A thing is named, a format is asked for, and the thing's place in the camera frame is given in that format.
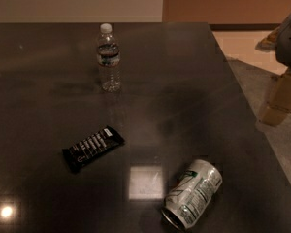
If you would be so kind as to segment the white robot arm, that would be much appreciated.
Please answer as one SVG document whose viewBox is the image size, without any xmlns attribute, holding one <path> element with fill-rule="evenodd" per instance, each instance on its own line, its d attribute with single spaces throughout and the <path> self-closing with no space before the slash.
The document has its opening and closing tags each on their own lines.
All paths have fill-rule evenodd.
<svg viewBox="0 0 291 233">
<path fill-rule="evenodd" d="M 275 59 L 287 69 L 272 78 L 259 111 L 259 121 L 272 127 L 282 124 L 291 113 L 291 14 L 279 26 Z"/>
</svg>

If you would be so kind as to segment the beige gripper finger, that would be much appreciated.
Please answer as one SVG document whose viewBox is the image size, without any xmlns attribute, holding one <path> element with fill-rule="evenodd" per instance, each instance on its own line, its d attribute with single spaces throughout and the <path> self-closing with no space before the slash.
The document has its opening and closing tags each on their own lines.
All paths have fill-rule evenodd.
<svg viewBox="0 0 291 233">
<path fill-rule="evenodd" d="M 261 123 L 276 127 L 291 113 L 291 68 L 282 75 L 271 78 L 258 119 Z"/>
</svg>

